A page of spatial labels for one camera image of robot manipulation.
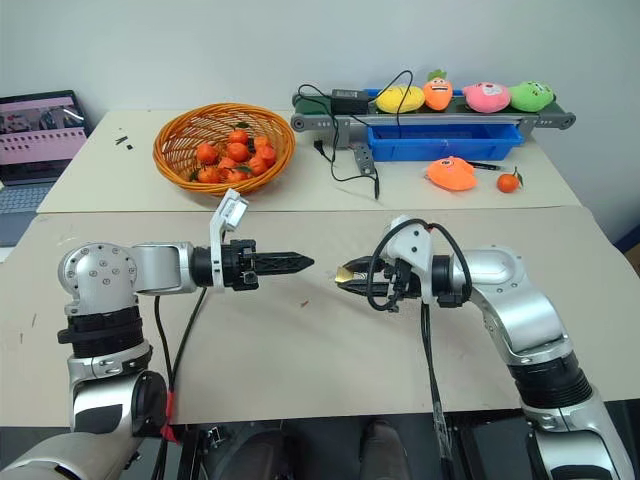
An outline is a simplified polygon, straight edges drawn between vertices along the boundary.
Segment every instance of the yellow plush toy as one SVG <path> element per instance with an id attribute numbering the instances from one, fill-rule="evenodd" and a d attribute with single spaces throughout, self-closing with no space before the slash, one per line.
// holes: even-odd
<path id="1" fill-rule="evenodd" d="M 409 87 L 409 93 L 407 93 L 403 102 L 402 97 L 404 97 L 406 91 L 406 85 L 389 87 L 376 99 L 376 107 L 386 113 L 398 113 L 398 107 L 400 107 L 399 113 L 419 109 L 424 104 L 424 92 L 422 89 Z"/>

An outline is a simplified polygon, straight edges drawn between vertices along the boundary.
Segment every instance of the power adapter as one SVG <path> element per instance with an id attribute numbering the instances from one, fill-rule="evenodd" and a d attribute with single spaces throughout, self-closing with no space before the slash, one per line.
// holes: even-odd
<path id="1" fill-rule="evenodd" d="M 331 92 L 331 113 L 334 115 L 366 115 L 371 98 L 365 90 L 334 88 Z"/>

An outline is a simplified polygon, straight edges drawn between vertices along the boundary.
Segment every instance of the small black object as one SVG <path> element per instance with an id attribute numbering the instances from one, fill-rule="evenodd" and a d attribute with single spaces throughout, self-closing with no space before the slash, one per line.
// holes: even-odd
<path id="1" fill-rule="evenodd" d="M 331 113 L 333 115 L 365 115 L 369 112 L 371 98 L 364 90 L 334 88 L 331 92 Z"/>
<path id="2" fill-rule="evenodd" d="M 500 170 L 498 165 L 492 165 L 490 163 L 479 163 L 479 162 L 467 162 L 469 165 L 479 168 L 480 170 Z"/>
<path id="3" fill-rule="evenodd" d="M 167 420 L 167 385 L 162 375 L 156 372 L 140 375 L 131 402 L 133 436 L 159 435 Z"/>

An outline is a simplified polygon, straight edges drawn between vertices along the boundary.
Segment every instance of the red cable tie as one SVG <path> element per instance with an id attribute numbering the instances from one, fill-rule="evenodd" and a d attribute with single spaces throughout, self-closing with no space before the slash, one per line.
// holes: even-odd
<path id="1" fill-rule="evenodd" d="M 167 416 L 167 421 L 165 422 L 164 426 L 160 430 L 160 433 L 162 434 L 162 437 L 165 438 L 166 440 L 173 443 L 179 443 L 178 440 L 176 439 L 176 435 L 173 431 L 173 427 L 169 425 L 169 423 L 171 422 L 171 414 L 173 413 L 174 401 L 175 401 L 175 393 L 171 391 L 167 392 L 167 409 L 165 412 Z"/>

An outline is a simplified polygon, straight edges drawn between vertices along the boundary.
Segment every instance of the carrot plush toy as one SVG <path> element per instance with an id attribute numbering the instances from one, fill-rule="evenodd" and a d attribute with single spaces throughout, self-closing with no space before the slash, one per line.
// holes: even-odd
<path id="1" fill-rule="evenodd" d="M 433 110 L 444 110 L 453 97 L 453 85 L 447 80 L 447 72 L 442 70 L 431 72 L 422 90 L 424 103 Z"/>

